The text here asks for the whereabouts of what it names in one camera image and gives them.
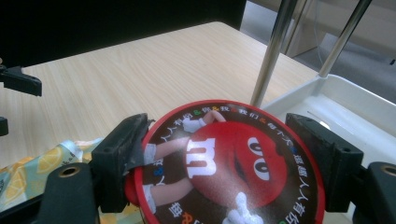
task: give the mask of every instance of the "round tin lid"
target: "round tin lid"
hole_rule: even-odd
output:
[[[313,157],[257,107],[224,100],[183,105],[154,124],[143,148],[153,163],[135,169],[134,184],[148,223],[323,219]]]

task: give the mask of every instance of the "metal pole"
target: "metal pole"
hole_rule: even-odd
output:
[[[257,78],[256,87],[253,91],[250,104],[260,107],[265,91],[268,87],[271,75],[274,72],[277,58],[279,56],[280,48],[282,47],[283,39],[288,31],[291,16],[296,7],[297,0],[282,0],[279,11],[276,16],[271,38],[265,51],[262,68]]]
[[[356,5],[355,10],[350,16],[349,21],[346,23],[343,32],[338,37],[337,42],[335,42],[335,45],[332,48],[329,57],[326,59],[326,62],[324,62],[323,66],[321,67],[318,73],[320,77],[326,77],[327,75],[329,75],[332,66],[334,65],[338,56],[340,56],[341,51],[346,45],[348,39],[352,36],[352,33],[355,30],[356,26],[358,26],[361,17],[364,15],[367,7],[370,6],[371,1],[372,0],[360,0],[359,3]]]

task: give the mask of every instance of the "white glove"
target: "white glove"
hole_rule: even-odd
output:
[[[222,224],[264,224],[261,217],[251,215],[247,207],[247,196],[243,192],[239,192],[235,197],[237,209],[233,209],[224,218]]]
[[[203,119],[190,120],[190,118],[185,118],[182,122],[184,131],[189,133],[195,133],[198,129],[206,125]]]

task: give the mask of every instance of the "light wood surface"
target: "light wood surface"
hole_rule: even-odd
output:
[[[136,40],[26,67],[43,96],[0,88],[0,168],[36,157],[64,140],[105,137],[123,119],[159,119],[190,102],[227,99],[248,104],[266,47],[219,22]],[[264,102],[317,73],[280,55]]]

